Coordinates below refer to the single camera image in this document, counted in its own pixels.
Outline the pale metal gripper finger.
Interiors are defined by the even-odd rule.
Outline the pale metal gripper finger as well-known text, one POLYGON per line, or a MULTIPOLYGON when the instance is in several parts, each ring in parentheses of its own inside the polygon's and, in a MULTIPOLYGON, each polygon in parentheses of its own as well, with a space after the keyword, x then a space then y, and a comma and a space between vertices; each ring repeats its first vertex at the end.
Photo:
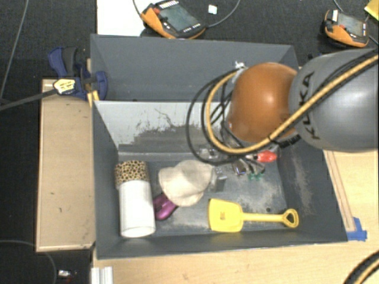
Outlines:
POLYGON ((199 149, 199 156, 204 160, 217 160, 217 150, 202 147, 199 149))
POLYGON ((222 192, 224 190, 224 185, 227 179, 227 175, 225 174, 222 167, 216 167, 215 174, 216 174, 215 190, 216 192, 222 192))

